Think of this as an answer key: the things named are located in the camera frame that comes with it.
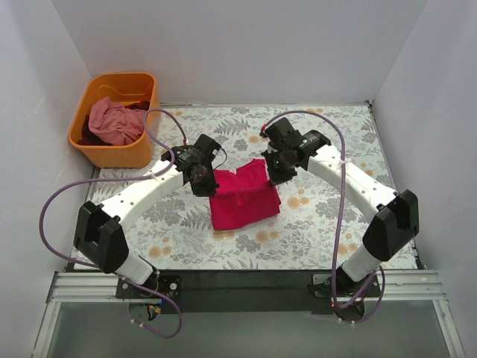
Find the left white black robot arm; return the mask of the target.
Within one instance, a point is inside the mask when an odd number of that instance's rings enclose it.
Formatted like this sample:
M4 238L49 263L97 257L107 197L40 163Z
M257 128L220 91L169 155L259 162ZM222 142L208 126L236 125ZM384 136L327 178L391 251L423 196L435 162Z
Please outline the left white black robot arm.
M159 270L128 248L126 232L163 197L190 185L197 197L210 198L219 187L212 162L221 145L202 134L193 145L174 146L152 168L121 192L94 204L81 206L74 247L105 274L133 283L142 298L161 290Z

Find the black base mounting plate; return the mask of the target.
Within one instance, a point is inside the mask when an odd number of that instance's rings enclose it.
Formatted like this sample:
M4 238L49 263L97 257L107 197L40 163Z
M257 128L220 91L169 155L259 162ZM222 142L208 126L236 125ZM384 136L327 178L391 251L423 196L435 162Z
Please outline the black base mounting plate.
M330 270L164 270L146 284L184 313L332 314L329 293L315 287Z

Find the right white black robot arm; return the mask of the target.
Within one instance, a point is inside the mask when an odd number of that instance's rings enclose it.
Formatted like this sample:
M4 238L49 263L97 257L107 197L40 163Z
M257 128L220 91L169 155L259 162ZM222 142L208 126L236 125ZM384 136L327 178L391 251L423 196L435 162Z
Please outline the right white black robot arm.
M347 162L344 146L336 148L316 130L302 134L286 117L265 124L260 135L268 140L262 152L271 185L292 180L297 169L326 181L340 192L338 216L350 201L364 216L368 227L358 249L342 264L332 259L332 273L319 289L338 295L360 296L373 274L419 232L417 196L410 190L397 192Z

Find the floral patterned table mat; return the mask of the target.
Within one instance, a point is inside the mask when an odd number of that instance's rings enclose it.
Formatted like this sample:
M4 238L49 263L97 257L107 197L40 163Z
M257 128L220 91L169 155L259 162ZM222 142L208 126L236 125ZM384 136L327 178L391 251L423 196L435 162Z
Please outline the floral patterned table mat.
M234 170L259 158L266 142L261 126L281 107L172 107L156 126L166 145L206 134L222 146L215 164ZM392 185L385 156L366 105L290 107L289 121L302 133L320 131L347 159L386 186ZM165 196L129 229L129 249L159 269L328 269L361 244L364 216L325 181L299 171L279 186L279 215L238 230L212 227L209 201L188 186ZM341 216L342 225L336 219Z

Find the orange plastic laundry basket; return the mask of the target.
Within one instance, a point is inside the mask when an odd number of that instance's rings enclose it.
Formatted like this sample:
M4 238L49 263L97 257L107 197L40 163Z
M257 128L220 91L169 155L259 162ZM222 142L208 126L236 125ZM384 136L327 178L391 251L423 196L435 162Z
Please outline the orange plastic laundry basket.
M150 107L159 106L157 80L147 72L115 72L99 75L87 85L69 129L69 143L101 169L146 167L153 155L153 143L147 133L129 145L83 145L83 124L92 106L100 99L125 105L147 101Z

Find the aluminium frame rail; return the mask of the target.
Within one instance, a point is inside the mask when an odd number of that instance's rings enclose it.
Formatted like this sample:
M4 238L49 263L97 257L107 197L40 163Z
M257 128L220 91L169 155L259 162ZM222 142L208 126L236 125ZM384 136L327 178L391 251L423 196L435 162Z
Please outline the aluminium frame rail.
M435 271L390 270L347 324L327 272L168 270L157 295L97 271L54 276L34 357L463 357Z

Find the magenta t shirt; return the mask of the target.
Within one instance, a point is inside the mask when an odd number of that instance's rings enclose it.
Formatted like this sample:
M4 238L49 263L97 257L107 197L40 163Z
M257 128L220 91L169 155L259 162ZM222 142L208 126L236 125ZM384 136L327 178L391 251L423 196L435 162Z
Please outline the magenta t shirt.
M219 187L209 205L215 230L237 230L280 213L281 200L263 159L234 172L216 169L214 174Z

